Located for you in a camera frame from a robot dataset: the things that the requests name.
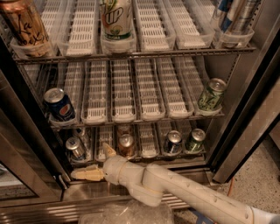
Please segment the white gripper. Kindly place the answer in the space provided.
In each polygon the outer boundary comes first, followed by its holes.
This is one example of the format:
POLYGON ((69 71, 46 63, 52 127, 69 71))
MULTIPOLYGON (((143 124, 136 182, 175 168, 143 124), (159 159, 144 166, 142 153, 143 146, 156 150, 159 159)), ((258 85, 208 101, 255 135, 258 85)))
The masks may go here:
POLYGON ((96 164, 85 168, 75 169, 71 172, 73 179, 85 179, 90 181, 100 181, 106 179, 107 182, 118 185, 119 174, 123 166, 128 162, 126 157, 116 155, 116 151, 107 143, 102 144, 107 160, 103 164, 103 170, 96 164))

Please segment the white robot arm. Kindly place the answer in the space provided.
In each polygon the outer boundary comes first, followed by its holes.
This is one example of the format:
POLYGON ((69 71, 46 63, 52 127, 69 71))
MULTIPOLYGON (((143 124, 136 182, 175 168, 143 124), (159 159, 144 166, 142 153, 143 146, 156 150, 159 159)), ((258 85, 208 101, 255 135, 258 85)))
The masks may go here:
POLYGON ((165 192, 219 224, 280 224, 280 215, 268 213, 229 198, 158 164, 141 166, 119 156, 104 144, 106 160, 102 168, 90 165, 72 171, 74 179, 99 181, 124 186, 129 195, 150 207, 161 203, 165 192))

